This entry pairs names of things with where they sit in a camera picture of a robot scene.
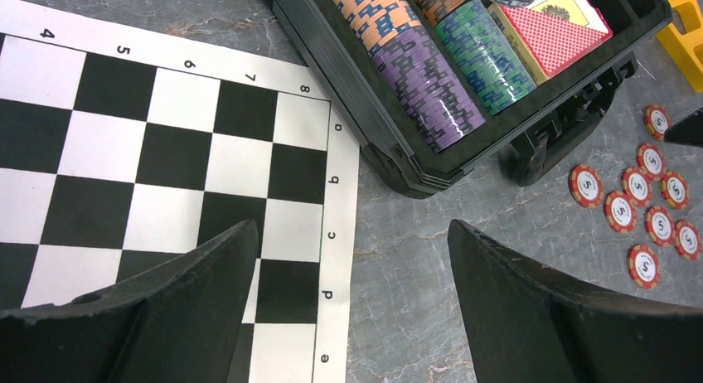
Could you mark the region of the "purple poker chip roll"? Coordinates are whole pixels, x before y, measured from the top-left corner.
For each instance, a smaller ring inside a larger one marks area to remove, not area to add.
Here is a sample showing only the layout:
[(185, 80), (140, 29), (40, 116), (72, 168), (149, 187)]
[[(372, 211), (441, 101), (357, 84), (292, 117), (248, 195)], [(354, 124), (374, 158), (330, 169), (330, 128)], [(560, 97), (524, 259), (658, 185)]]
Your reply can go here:
[(486, 123), (423, 27), (396, 35), (372, 60), (434, 152), (451, 147)]

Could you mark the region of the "red white poker chip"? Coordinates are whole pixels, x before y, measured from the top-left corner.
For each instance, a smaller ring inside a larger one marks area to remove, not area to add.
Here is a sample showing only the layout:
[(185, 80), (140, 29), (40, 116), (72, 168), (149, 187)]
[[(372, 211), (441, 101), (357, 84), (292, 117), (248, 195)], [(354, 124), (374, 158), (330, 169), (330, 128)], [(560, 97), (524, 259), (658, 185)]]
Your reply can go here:
[(670, 214), (663, 206), (647, 208), (644, 223), (645, 231), (656, 245), (674, 245), (675, 226)]
[(667, 171), (660, 181), (664, 201), (672, 208), (682, 210), (689, 204), (689, 188), (683, 176), (675, 171)]
[(630, 278), (641, 288), (655, 288), (661, 278), (658, 257), (646, 245), (634, 245), (627, 255)]
[(687, 220), (675, 223), (675, 249), (684, 259), (697, 260), (702, 254), (702, 242), (696, 226)]
[(610, 228), (618, 233), (630, 233), (637, 224), (637, 211), (623, 191), (611, 191), (603, 203), (604, 216)]
[(658, 104), (650, 104), (644, 109), (643, 122), (652, 137), (660, 141), (664, 140), (666, 131), (671, 127), (667, 111)]
[(621, 185), (635, 206), (645, 207), (651, 203), (651, 183), (640, 167), (625, 168), (621, 174)]
[(638, 147), (637, 164), (653, 181), (660, 181), (667, 171), (665, 158), (653, 143), (643, 143)]
[(575, 201), (584, 208), (599, 206), (604, 199), (604, 189), (599, 174), (586, 164), (573, 167), (569, 175), (569, 188)]

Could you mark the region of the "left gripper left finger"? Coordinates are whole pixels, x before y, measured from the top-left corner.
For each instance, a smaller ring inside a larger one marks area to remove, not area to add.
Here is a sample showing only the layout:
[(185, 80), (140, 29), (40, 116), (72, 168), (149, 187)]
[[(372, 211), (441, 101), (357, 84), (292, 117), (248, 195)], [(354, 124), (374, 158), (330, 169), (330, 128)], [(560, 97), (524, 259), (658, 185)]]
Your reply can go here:
[(67, 304), (3, 311), (2, 381), (226, 381), (258, 246), (242, 221)]

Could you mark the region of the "teal poker chip roll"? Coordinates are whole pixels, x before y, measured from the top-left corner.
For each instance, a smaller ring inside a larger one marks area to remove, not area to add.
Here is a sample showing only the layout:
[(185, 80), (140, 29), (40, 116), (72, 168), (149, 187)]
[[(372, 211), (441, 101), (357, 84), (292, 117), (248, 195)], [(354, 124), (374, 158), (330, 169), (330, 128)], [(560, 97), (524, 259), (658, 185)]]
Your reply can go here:
[(536, 89), (481, 0), (464, 3), (434, 30), (489, 114), (500, 113)]

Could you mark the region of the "yellow triangle toy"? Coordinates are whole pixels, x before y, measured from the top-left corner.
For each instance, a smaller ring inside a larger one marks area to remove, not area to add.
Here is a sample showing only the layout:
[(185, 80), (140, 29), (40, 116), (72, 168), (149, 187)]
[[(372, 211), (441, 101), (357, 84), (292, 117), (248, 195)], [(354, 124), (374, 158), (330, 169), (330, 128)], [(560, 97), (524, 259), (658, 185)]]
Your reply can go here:
[(656, 37), (695, 92), (702, 91), (702, 12), (698, 0), (667, 0), (681, 19), (683, 30), (674, 23)]

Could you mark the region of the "black white chessboard mat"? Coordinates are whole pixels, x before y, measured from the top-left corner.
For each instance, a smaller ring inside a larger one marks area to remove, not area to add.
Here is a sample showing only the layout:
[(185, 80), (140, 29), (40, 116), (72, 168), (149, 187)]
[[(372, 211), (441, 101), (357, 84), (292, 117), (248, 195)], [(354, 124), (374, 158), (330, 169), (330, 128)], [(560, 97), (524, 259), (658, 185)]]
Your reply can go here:
[(1, 307), (252, 220), (232, 382), (342, 382), (359, 147), (308, 68), (1, 0)]

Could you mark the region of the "pink brown chip roll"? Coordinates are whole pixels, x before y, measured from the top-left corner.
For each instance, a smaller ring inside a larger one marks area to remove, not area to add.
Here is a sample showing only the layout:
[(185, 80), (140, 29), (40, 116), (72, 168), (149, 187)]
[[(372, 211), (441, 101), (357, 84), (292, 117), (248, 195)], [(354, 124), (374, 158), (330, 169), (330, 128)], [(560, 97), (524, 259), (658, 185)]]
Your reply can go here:
[(332, 1), (370, 56), (399, 34), (421, 24), (407, 0)]

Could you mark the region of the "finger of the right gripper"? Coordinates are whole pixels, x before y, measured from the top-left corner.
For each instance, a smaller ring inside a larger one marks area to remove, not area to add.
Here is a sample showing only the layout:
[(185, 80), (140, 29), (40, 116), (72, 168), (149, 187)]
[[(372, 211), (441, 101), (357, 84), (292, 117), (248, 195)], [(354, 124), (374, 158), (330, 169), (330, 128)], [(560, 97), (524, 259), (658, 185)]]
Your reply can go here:
[(671, 126), (664, 135), (665, 143), (674, 143), (692, 147), (703, 147), (703, 111), (689, 114), (686, 118)]

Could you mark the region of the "red playing card deck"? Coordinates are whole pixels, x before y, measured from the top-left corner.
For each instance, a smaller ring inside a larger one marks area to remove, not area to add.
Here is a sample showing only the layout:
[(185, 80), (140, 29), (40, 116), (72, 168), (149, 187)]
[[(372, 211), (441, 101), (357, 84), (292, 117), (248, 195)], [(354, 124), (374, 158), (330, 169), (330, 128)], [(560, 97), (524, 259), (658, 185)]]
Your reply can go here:
[(537, 85), (613, 35), (589, 0), (535, 0), (527, 7), (493, 3), (487, 10)]

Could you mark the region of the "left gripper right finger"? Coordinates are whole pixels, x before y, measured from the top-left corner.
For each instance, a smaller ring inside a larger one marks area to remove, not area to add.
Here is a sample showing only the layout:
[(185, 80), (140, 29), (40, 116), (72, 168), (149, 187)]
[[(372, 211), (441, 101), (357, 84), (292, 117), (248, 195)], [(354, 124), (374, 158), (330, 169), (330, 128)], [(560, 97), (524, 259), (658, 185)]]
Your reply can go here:
[(461, 220), (448, 252), (478, 381), (701, 381), (699, 308), (587, 283)]

